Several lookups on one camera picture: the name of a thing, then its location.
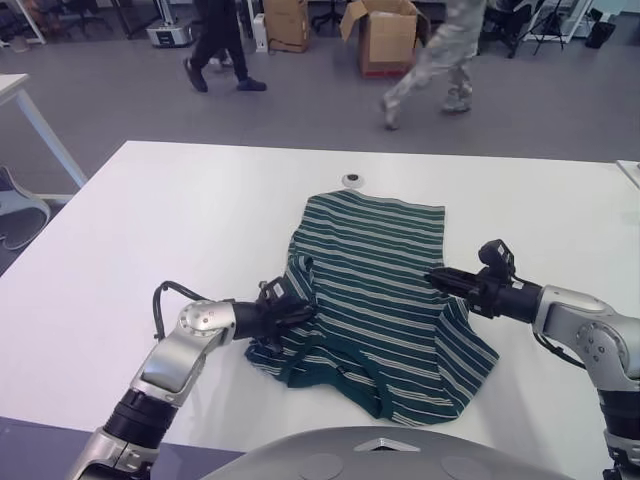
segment camouflage pants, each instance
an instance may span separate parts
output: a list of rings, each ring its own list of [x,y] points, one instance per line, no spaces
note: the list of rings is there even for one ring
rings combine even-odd
[[[447,72],[452,83],[449,95],[471,101],[469,61],[477,52],[485,5],[486,0],[447,2],[447,21],[420,51],[411,71],[384,95],[388,108],[399,107],[413,90]]]

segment person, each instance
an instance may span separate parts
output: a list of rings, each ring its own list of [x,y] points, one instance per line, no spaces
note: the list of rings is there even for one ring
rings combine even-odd
[[[448,0],[447,19],[418,54],[416,65],[381,100],[385,126],[398,128],[401,104],[416,89],[426,87],[432,77],[449,73],[451,88],[442,106],[445,113],[471,108],[469,61],[476,55],[486,0]]]
[[[191,58],[185,58],[187,76],[198,92],[209,90],[202,69],[214,55],[226,49],[233,61],[238,79],[238,90],[263,92],[267,85],[249,76],[242,50],[235,0],[196,0],[196,9],[202,17],[203,28]]]

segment black chair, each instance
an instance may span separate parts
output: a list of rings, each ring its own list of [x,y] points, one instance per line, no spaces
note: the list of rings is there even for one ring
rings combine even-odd
[[[69,30],[79,27],[85,37],[87,25],[99,23],[108,31],[113,32],[109,22],[100,15],[96,0],[38,0],[38,10],[43,15],[56,15],[63,24],[62,30],[69,35]]]
[[[500,41],[507,46],[507,58],[513,58],[524,38],[522,29],[540,10],[544,0],[538,0],[535,7],[530,4],[516,7],[523,0],[503,0],[500,9],[487,7],[484,13],[484,24],[478,41],[478,52],[481,53],[491,42]]]
[[[5,2],[0,2],[0,41],[9,42],[16,35],[30,30],[29,24],[22,21]]]
[[[311,27],[316,31],[316,33],[320,32],[320,28],[325,23],[331,23],[331,28],[342,21],[342,15],[336,11],[336,0],[331,0],[331,9],[329,12],[323,15],[316,15],[311,19]]]

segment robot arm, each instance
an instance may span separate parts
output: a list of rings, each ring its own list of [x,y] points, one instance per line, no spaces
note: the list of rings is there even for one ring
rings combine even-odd
[[[197,296],[198,300],[180,312],[176,327],[165,338],[160,292],[173,288],[191,298],[196,294],[173,282],[161,285],[154,295],[160,341],[107,423],[91,435],[67,478],[149,479],[158,446],[191,393],[207,355],[232,340],[248,337],[265,339],[278,348],[281,329],[313,315],[313,307],[291,295],[282,278],[260,287],[256,302],[215,302]]]
[[[437,268],[427,279],[435,288],[465,298],[479,315],[506,315],[531,324],[545,348],[585,368],[598,390],[605,440],[615,463],[605,478],[640,476],[640,319],[620,315],[583,293],[519,280],[513,255],[501,240],[487,243],[479,256],[487,267],[477,275]],[[573,350],[583,363],[545,337]]]

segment green striped shirt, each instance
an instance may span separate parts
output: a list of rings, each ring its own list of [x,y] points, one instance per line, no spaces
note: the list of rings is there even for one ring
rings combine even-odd
[[[457,418],[498,355],[471,330],[465,302],[424,280],[442,263],[444,207],[345,190],[311,197],[285,281],[317,306],[273,352],[247,358],[289,387],[330,384],[376,418]]]

